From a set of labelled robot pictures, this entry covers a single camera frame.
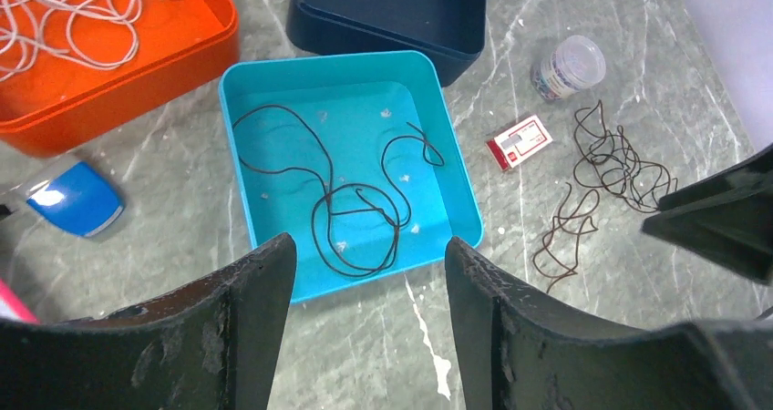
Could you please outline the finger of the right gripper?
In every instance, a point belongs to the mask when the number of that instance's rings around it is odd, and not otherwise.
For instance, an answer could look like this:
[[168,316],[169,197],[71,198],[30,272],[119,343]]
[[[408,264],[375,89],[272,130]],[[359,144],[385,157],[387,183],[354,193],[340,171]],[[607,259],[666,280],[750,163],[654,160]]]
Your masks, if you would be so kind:
[[770,285],[772,147],[663,196],[641,231]]

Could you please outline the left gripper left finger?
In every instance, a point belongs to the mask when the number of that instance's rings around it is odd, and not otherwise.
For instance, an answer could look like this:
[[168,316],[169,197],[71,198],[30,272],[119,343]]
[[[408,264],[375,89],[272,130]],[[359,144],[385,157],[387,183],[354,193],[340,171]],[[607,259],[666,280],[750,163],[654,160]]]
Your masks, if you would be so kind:
[[4,409],[264,409],[296,271],[286,233],[100,319],[1,322]]

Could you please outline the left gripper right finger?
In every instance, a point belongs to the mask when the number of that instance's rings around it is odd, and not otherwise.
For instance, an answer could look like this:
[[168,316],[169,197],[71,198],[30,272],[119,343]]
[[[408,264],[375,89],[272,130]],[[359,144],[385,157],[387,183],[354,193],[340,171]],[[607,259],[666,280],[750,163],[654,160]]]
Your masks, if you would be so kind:
[[769,409],[771,321],[645,331],[580,311],[460,238],[445,252],[469,409]]

